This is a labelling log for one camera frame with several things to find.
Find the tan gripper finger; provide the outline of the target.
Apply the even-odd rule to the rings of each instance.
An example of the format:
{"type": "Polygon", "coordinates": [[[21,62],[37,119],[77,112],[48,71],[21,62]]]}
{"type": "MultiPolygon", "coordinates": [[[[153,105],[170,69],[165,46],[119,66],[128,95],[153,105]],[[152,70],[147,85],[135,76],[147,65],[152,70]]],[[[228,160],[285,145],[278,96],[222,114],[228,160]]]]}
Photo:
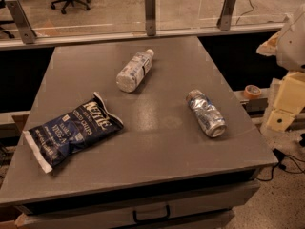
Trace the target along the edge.
{"type": "Polygon", "coordinates": [[[305,73],[289,72],[281,81],[267,127],[284,132],[305,108],[305,73]]]}

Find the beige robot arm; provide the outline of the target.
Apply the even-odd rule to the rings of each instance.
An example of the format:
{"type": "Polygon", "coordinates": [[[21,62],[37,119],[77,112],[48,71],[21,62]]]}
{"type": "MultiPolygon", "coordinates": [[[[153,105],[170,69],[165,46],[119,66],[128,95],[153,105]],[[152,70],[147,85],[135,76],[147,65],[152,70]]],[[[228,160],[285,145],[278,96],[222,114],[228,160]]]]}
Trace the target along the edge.
{"type": "Polygon", "coordinates": [[[267,118],[267,127],[284,132],[305,108],[305,5],[291,14],[282,29],[259,45],[256,52],[276,57],[288,72],[282,78],[267,118]]]}

